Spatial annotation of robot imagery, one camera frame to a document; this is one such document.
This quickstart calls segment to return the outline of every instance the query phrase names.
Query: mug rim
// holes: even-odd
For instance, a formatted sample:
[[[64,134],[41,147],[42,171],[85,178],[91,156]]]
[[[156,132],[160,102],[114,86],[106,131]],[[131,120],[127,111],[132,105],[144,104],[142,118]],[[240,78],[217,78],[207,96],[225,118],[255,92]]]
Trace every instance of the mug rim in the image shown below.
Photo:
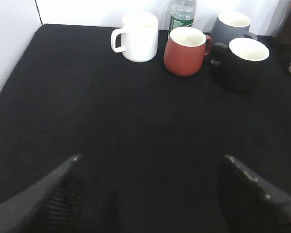
[[[224,22],[224,20],[222,20],[222,17],[223,17],[223,16],[225,16],[225,15],[230,16],[231,14],[239,15],[239,16],[244,17],[246,20],[248,20],[248,23],[247,23],[246,25],[244,25],[244,26],[235,26],[235,25],[232,25],[232,24],[228,24],[228,23]],[[251,25],[251,19],[250,19],[248,16],[246,16],[245,14],[240,13],[240,12],[237,12],[237,11],[223,11],[223,12],[221,12],[221,13],[218,15],[218,19],[219,19],[222,23],[224,23],[224,24],[226,24],[226,25],[228,25],[228,26],[230,26],[230,27],[235,27],[235,28],[244,28],[244,27],[248,27],[249,25]]]
[[[235,50],[235,46],[236,45],[234,45],[235,43],[237,43],[237,41],[242,41],[243,43],[247,43],[247,44],[256,44],[257,46],[259,46],[261,49],[263,49],[264,50],[264,52],[265,52],[265,56],[264,57],[262,57],[262,58],[260,58],[260,59],[250,59],[250,58],[246,58],[246,57],[244,57],[244,56],[241,56],[241,55],[239,55],[238,53],[237,53],[237,51]],[[264,45],[264,44],[262,44],[261,42],[259,42],[259,41],[257,41],[257,40],[254,40],[254,39],[250,39],[250,38],[244,38],[244,37],[241,37],[241,38],[235,38],[235,39],[233,39],[233,40],[231,40],[230,41],[230,43],[229,43],[229,45],[228,45],[228,47],[229,47],[229,49],[232,51],[232,53],[235,55],[235,56],[237,56],[237,57],[239,57],[239,58],[241,58],[241,59],[243,59],[243,60],[246,60],[246,61],[251,61],[251,62],[260,62],[260,61],[264,61],[264,60],[266,60],[269,56],[270,56],[270,51],[269,51],[269,49]]]
[[[200,34],[201,36],[203,36],[203,42],[202,43],[199,43],[199,44],[197,44],[197,45],[185,45],[185,44],[182,44],[181,42],[177,42],[176,40],[175,40],[175,34],[176,33],[180,33],[181,34],[181,31],[195,31],[195,32],[197,32],[198,34]],[[172,41],[174,41],[176,44],[179,44],[179,45],[181,45],[181,46],[185,46],[185,47],[199,47],[199,46],[201,46],[201,45],[203,45],[203,44],[205,44],[206,43],[206,35],[201,31],[201,30],[199,30],[199,29],[197,29],[197,28],[193,28],[193,27],[177,27],[177,28],[175,28],[175,29],[173,29],[171,32],[170,32],[170,38],[172,39]]]
[[[151,24],[157,25],[157,26],[159,24],[159,19],[154,14],[151,14],[146,11],[139,11],[139,12],[125,14],[122,18],[122,22],[124,26],[127,26],[127,27],[137,26],[136,24],[132,24],[129,22],[128,20],[129,17],[139,17],[139,18],[147,17],[151,20],[150,21]]]

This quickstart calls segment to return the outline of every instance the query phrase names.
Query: gray mug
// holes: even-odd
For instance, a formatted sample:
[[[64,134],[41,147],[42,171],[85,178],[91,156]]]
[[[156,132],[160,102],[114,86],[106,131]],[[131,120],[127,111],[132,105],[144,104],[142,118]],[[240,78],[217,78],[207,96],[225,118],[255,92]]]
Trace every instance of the gray mug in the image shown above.
[[[249,32],[250,24],[250,18],[242,13],[221,12],[210,33],[212,44],[219,42],[228,45],[231,40],[239,37],[258,40],[255,34]]]

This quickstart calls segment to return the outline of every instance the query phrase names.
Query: white wall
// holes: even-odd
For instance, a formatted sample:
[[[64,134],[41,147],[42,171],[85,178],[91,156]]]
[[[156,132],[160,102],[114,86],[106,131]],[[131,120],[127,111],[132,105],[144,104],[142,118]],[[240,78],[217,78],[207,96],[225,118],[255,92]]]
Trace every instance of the white wall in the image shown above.
[[[40,26],[34,0],[0,0],[0,91]]]
[[[135,10],[149,11],[168,29],[171,0],[37,0],[43,23],[121,27],[122,16]],[[209,31],[223,10],[236,10],[252,20],[251,31],[272,34],[290,0],[197,0],[194,27]]]

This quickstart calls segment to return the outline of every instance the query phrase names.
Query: white mug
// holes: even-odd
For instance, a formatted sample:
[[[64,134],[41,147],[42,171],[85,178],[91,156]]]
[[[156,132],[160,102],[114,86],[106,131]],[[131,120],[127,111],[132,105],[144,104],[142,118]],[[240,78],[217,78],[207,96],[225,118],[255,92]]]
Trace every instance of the white mug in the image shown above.
[[[121,34],[121,47],[115,47],[116,37]],[[127,14],[123,27],[111,34],[111,48],[121,52],[133,62],[147,62],[155,57],[159,38],[159,21],[148,12]]]

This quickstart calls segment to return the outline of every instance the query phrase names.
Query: green label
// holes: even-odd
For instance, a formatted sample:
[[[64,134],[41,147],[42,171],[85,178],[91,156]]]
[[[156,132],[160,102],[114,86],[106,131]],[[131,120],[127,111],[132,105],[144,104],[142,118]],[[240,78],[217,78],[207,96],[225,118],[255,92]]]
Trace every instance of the green label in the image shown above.
[[[173,16],[170,17],[169,33],[177,27],[191,27],[193,25],[194,19],[191,20],[180,20]]]

